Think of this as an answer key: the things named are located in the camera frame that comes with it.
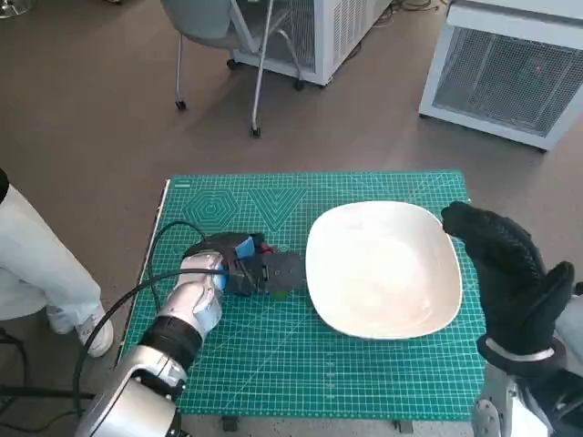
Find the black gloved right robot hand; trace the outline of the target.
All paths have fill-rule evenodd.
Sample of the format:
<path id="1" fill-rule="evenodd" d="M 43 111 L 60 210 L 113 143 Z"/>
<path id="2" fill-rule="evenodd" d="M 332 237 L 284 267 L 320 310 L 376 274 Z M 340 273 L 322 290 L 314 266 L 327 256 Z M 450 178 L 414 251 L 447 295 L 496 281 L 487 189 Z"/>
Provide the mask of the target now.
<path id="1" fill-rule="evenodd" d="M 502 350 L 548 350 L 572 296 L 575 268 L 547 269 L 531 235 L 513 219 L 455 201 L 441 211 L 443 230 L 460 239 L 476 269 L 486 336 Z"/>

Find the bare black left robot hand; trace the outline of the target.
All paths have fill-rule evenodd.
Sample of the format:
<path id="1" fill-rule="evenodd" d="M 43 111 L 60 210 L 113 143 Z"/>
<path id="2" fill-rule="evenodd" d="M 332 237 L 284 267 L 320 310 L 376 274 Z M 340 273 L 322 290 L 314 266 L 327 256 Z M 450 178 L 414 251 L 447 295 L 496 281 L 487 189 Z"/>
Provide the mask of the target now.
<path id="1" fill-rule="evenodd" d="M 210 235 L 197 243 L 196 250 L 213 250 L 219 252 L 227 263 L 238 261 L 249 271 L 265 269 L 288 271 L 297 269 L 301 258 L 293 252 L 278 251 L 271 246 L 262 232 L 221 232 Z"/>

